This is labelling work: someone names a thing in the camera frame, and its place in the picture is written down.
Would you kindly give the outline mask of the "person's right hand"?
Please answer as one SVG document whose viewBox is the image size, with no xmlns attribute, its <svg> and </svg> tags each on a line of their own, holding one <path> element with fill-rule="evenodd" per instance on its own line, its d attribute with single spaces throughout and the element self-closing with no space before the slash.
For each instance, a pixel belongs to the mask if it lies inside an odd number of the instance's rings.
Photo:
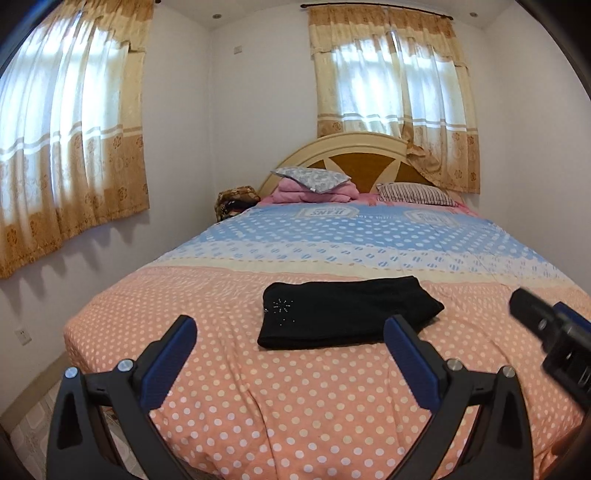
<svg viewBox="0 0 591 480">
<path fill-rule="evenodd" d="M 553 461 L 549 464 L 541 473 L 541 479 L 547 479 L 552 470 L 558 465 L 559 461 L 562 457 L 568 452 L 569 448 L 575 442 L 576 438 L 579 435 L 580 429 L 577 428 L 571 431 L 569 434 L 565 435 L 561 440 L 555 443 L 551 449 L 551 454 L 553 455 Z"/>
</svg>

